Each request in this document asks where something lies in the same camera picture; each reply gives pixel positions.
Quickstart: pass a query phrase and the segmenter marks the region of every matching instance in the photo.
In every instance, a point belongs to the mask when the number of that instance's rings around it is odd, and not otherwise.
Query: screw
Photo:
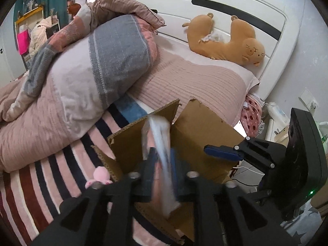
[[[96,181],[96,182],[93,182],[91,186],[92,186],[92,188],[93,188],[94,190],[99,190],[99,189],[101,189],[104,185],[103,185],[101,182]]]
[[[227,182],[226,182],[226,186],[227,186],[227,188],[229,188],[229,189],[233,189],[233,188],[235,188],[237,185],[236,185],[235,182],[233,182],[232,180],[230,180],[230,181],[227,181]]]
[[[130,173],[129,173],[129,177],[130,177],[131,179],[137,179],[137,178],[140,177],[140,173],[139,173],[139,172],[130,172]]]
[[[187,177],[189,177],[189,178],[199,177],[199,173],[197,171],[189,171],[187,173]]]

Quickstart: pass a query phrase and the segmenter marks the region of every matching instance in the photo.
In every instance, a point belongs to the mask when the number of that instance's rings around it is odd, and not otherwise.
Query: pink plush toy
[[[93,178],[94,179],[90,179],[86,182],[86,184],[85,184],[86,189],[88,187],[90,187],[93,184],[93,182],[96,182],[96,181],[99,181],[104,185],[113,183],[110,180],[110,175],[109,175],[108,170],[104,167],[97,167],[93,173]]]

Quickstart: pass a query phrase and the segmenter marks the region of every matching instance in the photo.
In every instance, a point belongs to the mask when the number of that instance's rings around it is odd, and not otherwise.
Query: open box
[[[210,144],[233,147],[244,138],[196,99],[189,101],[173,124],[179,105],[179,100],[175,100],[151,114],[163,116],[171,123],[171,147],[175,148],[178,158],[186,160],[191,169],[199,172],[201,176],[216,183],[223,183],[236,163],[207,155],[204,153],[204,146]],[[134,171],[137,164],[142,162],[141,130],[146,119],[147,116],[108,137],[115,160],[95,146],[95,151],[114,181]],[[170,240],[183,244],[176,230],[181,230],[194,240],[192,203],[182,203],[168,219],[158,213],[151,204],[136,203],[135,207],[154,228]]]

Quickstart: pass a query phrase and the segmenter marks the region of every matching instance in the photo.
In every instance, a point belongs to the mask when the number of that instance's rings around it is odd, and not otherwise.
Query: pink fabric with red spots
[[[262,108],[256,100],[248,95],[246,95],[245,102],[247,103],[247,108],[243,107],[240,122],[242,123],[247,136],[256,137],[259,133]]]

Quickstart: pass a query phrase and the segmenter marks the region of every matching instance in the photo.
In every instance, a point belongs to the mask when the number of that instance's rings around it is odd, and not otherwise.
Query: striped bed sheet
[[[41,161],[18,171],[4,173],[0,179],[0,213],[5,224],[22,245],[44,230],[59,214],[59,205],[85,190],[97,166],[103,166],[92,145],[113,157],[107,137],[152,111],[142,102],[124,95],[109,106],[98,122],[80,140]],[[156,240],[145,230],[134,239],[137,245]],[[159,241],[153,245],[163,245]]]

